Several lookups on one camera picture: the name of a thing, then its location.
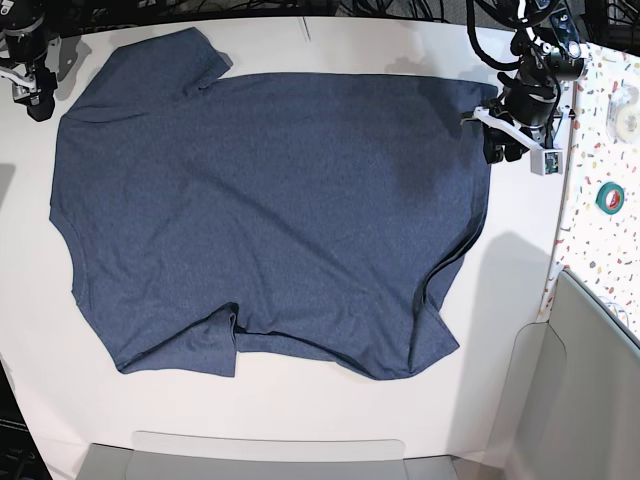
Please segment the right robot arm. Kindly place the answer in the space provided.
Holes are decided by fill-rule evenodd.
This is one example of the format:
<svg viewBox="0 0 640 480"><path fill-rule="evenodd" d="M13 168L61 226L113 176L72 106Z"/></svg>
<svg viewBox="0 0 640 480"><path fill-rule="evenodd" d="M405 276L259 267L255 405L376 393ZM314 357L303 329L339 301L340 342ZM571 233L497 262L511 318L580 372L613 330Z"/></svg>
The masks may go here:
<svg viewBox="0 0 640 480"><path fill-rule="evenodd" d="M56 75L46 66L49 32L44 1L1 2L1 36L8 56L1 58L1 77L12 84L12 98L36 122L55 109Z"/></svg>

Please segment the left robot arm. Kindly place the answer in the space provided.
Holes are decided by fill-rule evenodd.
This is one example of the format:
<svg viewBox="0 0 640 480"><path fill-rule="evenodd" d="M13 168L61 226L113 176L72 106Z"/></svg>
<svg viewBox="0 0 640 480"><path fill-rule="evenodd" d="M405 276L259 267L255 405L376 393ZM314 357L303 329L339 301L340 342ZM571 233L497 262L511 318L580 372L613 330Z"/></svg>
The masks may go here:
<svg viewBox="0 0 640 480"><path fill-rule="evenodd" d="M502 62L481 47L475 9L514 31L510 52ZM557 128L571 112L560 106L569 84L586 73L586 54L565 1L468 1L466 32L476 56L497 72L503 90L493 99L461 115L480 122L488 164L513 162L528 155L531 171L545 176L563 171Z"/></svg>

